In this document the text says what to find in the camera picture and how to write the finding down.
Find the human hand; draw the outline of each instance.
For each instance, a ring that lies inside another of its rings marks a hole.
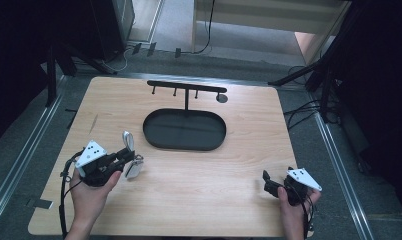
[[[301,240],[304,239],[304,210],[301,204],[291,206],[288,202],[288,194],[283,187],[278,188],[278,196],[280,200],[281,220],[285,236],[288,240]],[[305,201],[304,206],[307,211],[310,209],[311,204],[316,204],[319,200],[321,193],[312,189],[309,193],[310,201]]]
[[[87,239],[97,218],[104,209],[107,196],[116,186],[121,172],[113,173],[108,182],[102,187],[90,187],[85,183],[79,183],[80,175],[74,170],[70,181],[71,197],[74,206],[74,219],[70,232],[66,239]]]

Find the wire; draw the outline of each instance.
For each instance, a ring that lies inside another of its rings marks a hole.
[[[213,4],[211,5],[211,12],[210,12],[210,21],[208,24],[208,40],[207,40],[207,44],[205,45],[205,47],[197,52],[182,52],[182,53],[190,53],[190,54],[200,54],[202,52],[204,52],[204,50],[208,47],[208,45],[210,44],[210,40],[211,40],[211,21],[213,19],[213,12],[214,12],[214,3],[216,1],[213,0]]]
[[[60,224],[61,224],[61,231],[62,231],[62,235],[63,238],[65,239],[68,232],[67,232],[67,226],[66,226],[66,214],[65,214],[65,206],[64,206],[64,199],[65,196],[67,195],[67,193],[74,187],[76,187],[77,185],[80,184],[80,182],[76,185],[74,185],[71,189],[69,189],[69,191],[67,191],[67,193],[64,193],[65,188],[66,188],[66,182],[67,179],[70,179],[69,176],[69,169],[70,166],[73,162],[76,162],[76,157],[82,155],[83,151],[85,149],[82,149],[80,152],[77,152],[76,154],[74,154],[69,160],[67,160],[66,164],[64,165],[64,169],[60,174],[60,177],[63,178],[62,182],[61,182],[61,194],[60,194],[60,206],[58,206],[58,212],[60,214]]]
[[[124,70],[124,69],[127,68],[127,61],[128,61],[128,60],[127,60],[127,57],[126,57],[126,53],[127,53],[129,50],[131,50],[131,49],[126,49],[126,51],[123,52],[123,58],[124,58],[124,60],[125,60],[125,65],[124,65],[124,67],[122,67],[122,68],[120,68],[120,69],[115,69],[115,68],[113,68],[113,67],[108,66],[108,65],[104,62],[104,60],[102,60],[102,63],[103,63],[104,66],[106,66],[107,68],[109,68],[109,69],[111,69],[111,70],[113,70],[113,71],[116,71],[116,72],[120,72],[120,71],[122,71],[122,70]]]
[[[208,30],[208,27],[207,27],[207,10],[206,10],[206,6],[205,6],[206,3],[207,3],[207,1],[204,1],[204,19],[205,19],[204,20],[204,29],[205,29],[205,32],[207,33],[207,35],[210,35],[210,31]],[[209,54],[211,51],[213,51],[213,47],[210,45],[210,51],[206,54]]]
[[[310,203],[311,209],[310,209],[310,221],[313,219],[314,213],[317,212],[317,206],[313,204],[313,201],[311,200],[310,196],[307,194],[307,201]]]
[[[290,117],[289,117],[289,119],[288,119],[287,122],[286,122],[287,129],[290,130],[290,129],[294,128],[295,126],[297,126],[298,124],[300,124],[300,123],[304,122],[305,120],[309,119],[309,118],[312,117],[314,114],[319,113],[319,110],[321,109],[321,106],[318,106],[318,105],[315,105],[315,106],[307,106],[307,105],[312,104],[312,103],[315,103],[315,102],[320,102],[320,100],[312,100],[312,101],[309,101],[309,102],[303,104],[302,106],[298,107],[298,108],[295,109],[295,110],[291,110],[291,111],[284,112],[284,115],[289,115],[289,114],[290,114]],[[336,105],[339,104],[339,102],[336,102],[336,101],[329,101],[329,102],[335,103]],[[295,124],[291,125],[291,121],[292,121],[293,117],[294,117],[297,113],[311,112],[311,111],[313,111],[313,112],[310,113],[308,116],[302,118],[301,120],[299,120],[299,121],[296,122]],[[339,110],[338,110],[338,107],[337,107],[337,106],[326,107],[326,112],[327,112],[327,113],[329,113],[329,112],[330,112],[330,113],[334,113],[334,114],[337,116],[337,118],[339,119],[339,116],[338,116]],[[337,124],[337,123],[339,123],[339,120],[337,120],[337,121],[330,121],[330,120],[328,119],[328,121],[329,121],[329,123],[331,123],[331,124]]]
[[[67,193],[69,193],[73,188],[77,187],[80,183],[82,183],[82,180],[80,180],[78,183],[76,183],[74,186],[70,187],[69,190],[64,194],[63,198],[67,196]]]
[[[293,67],[291,67],[291,68],[288,70],[288,76],[289,76],[291,70],[294,69],[294,68],[296,68],[296,67],[304,68],[305,66],[293,66]],[[304,83],[297,82],[296,79],[294,79],[293,82],[296,83],[296,84],[299,84],[299,85],[305,85],[306,82],[307,82],[307,78],[306,78],[306,75],[305,75],[305,74],[303,75],[303,78],[304,78]]]
[[[309,230],[310,225],[311,225],[312,218],[310,218],[310,220],[308,219],[307,209],[306,209],[306,206],[304,204],[305,200],[298,194],[297,190],[294,188],[294,186],[292,186],[292,184],[289,181],[286,181],[286,184],[292,189],[292,191],[295,192],[295,194],[298,197],[298,200],[300,201],[301,207],[303,208],[303,211],[304,211],[304,239],[306,239],[308,230]],[[311,201],[311,199],[310,199],[309,203],[310,203],[309,212],[311,213],[312,208],[313,208],[313,202]]]

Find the wooden table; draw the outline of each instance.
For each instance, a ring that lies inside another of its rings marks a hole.
[[[212,92],[199,92],[195,99],[191,91],[189,108],[211,111],[224,119],[227,136],[223,144],[209,152],[172,151],[152,147],[145,140],[142,123],[156,109],[183,108],[183,90],[173,97],[174,89],[157,88],[153,95],[145,80],[94,78],[41,196],[54,205],[35,210],[29,232],[61,234],[58,205],[65,162],[91,139],[109,153],[122,149],[121,134],[127,130],[145,164],[136,179],[122,175],[92,234],[282,236],[279,201],[263,190],[262,179],[262,171],[267,170],[273,180],[282,182],[287,167],[296,168],[277,91],[209,85],[226,87],[228,102],[217,102]],[[70,195],[66,218],[70,227]]]

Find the finger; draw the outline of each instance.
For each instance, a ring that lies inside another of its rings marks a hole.
[[[75,168],[73,172],[73,177],[71,178],[70,184],[76,184],[80,180],[79,171]]]
[[[310,194],[310,199],[313,204],[316,204],[319,201],[320,196],[322,193],[316,189],[312,189],[312,193]]]
[[[288,193],[283,187],[278,187],[278,197],[281,204],[288,204]]]

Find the oval tray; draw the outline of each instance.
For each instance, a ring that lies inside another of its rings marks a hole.
[[[226,137],[226,124],[212,112],[163,108],[144,121],[146,140],[158,148],[210,151]]]

